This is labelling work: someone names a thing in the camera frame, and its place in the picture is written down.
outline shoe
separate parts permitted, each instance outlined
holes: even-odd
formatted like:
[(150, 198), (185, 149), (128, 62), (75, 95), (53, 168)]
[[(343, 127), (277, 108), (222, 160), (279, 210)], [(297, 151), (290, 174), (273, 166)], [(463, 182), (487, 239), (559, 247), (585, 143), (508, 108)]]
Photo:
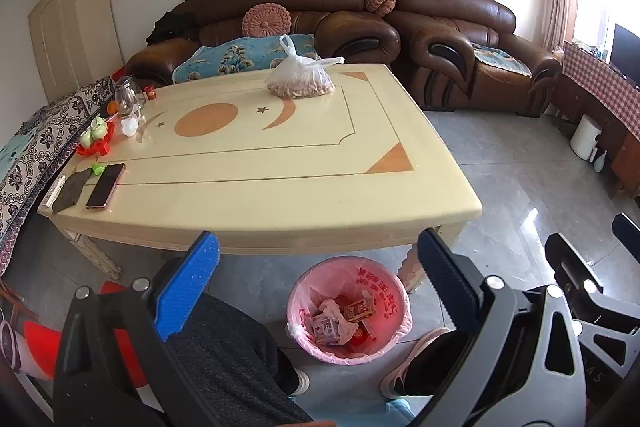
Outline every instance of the shoe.
[(298, 388), (291, 393), (289, 396), (299, 396), (300, 394), (304, 393), (307, 389), (309, 389), (309, 377), (306, 375), (306, 373), (304, 373), (303, 371), (300, 371), (299, 369), (296, 369), (294, 367), (294, 369), (296, 370), (296, 373), (298, 374), (298, 379), (300, 380), (300, 383), (298, 384)]
[(382, 382), (380, 382), (380, 393), (391, 400), (406, 396), (404, 393), (404, 374), (406, 373), (409, 364), (435, 339), (449, 331), (451, 331), (449, 328), (436, 328), (417, 341), (414, 349), (412, 349), (409, 356), (406, 357), (406, 360), (396, 367), (391, 373), (386, 375)]

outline black phone screen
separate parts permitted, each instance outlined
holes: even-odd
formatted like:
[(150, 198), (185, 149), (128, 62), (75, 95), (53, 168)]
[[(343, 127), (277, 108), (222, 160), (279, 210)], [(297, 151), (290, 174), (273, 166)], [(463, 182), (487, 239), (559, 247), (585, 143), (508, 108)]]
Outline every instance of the black phone screen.
[(109, 198), (111, 197), (111, 193), (113, 192), (113, 189), (115, 188), (115, 185), (123, 171), (124, 163), (116, 163), (106, 167), (95, 185), (94, 191), (91, 193), (91, 196), (89, 196), (89, 201), (86, 202), (86, 207), (104, 208), (107, 205)]

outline orange triangle pattern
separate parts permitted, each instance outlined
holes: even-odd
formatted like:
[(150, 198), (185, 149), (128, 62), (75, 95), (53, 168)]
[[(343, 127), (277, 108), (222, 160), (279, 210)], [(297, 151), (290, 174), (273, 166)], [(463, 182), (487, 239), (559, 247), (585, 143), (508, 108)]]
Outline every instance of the orange triangle pattern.
[(377, 172), (403, 172), (412, 170), (414, 170), (414, 166), (411, 165), (411, 162), (404, 151), (404, 147), (402, 147), (402, 144), (398, 142), (366, 173), (376, 174)]
[(369, 79), (367, 78), (367, 74), (363, 73), (362, 71), (341, 71), (340, 73), (342, 74), (346, 74), (347, 76), (352, 76), (353, 78), (357, 78), (358, 80), (364, 80), (365, 82), (369, 82)]

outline television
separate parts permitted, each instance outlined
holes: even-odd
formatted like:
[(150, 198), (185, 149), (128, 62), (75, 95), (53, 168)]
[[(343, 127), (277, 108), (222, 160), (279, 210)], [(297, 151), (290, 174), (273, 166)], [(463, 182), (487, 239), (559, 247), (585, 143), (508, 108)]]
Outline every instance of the television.
[(640, 37), (616, 24), (609, 64), (624, 74), (633, 86), (640, 84)]

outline trash can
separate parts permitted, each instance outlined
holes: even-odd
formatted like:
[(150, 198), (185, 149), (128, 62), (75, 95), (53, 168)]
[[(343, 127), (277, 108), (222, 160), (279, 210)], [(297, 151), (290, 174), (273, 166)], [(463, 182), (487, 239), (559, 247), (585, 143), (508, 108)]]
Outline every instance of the trash can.
[[(343, 295), (355, 302), (366, 290), (374, 298), (376, 313), (369, 317), (375, 338), (354, 348), (318, 346), (311, 332), (310, 319), (327, 299)], [(318, 360), (339, 365), (370, 362), (384, 355), (404, 337), (413, 325), (409, 297), (404, 286), (382, 264), (366, 257), (332, 257), (312, 266), (298, 279), (287, 305), (287, 334)]]
[(583, 160), (588, 160), (601, 133), (602, 127), (593, 118), (582, 115), (578, 129), (571, 139), (571, 149)]

